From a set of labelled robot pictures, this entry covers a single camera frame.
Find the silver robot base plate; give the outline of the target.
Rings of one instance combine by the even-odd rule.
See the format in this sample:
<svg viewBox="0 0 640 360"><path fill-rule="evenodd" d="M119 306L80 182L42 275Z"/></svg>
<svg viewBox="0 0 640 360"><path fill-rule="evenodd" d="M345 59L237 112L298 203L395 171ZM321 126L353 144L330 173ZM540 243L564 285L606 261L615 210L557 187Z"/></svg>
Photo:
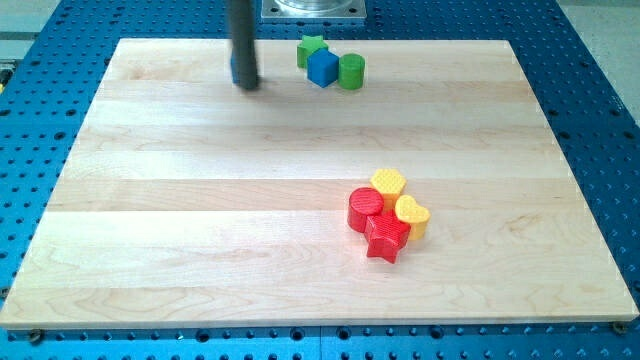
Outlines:
<svg viewBox="0 0 640 360"><path fill-rule="evenodd" d="M365 0L262 0L263 19L364 19Z"/></svg>

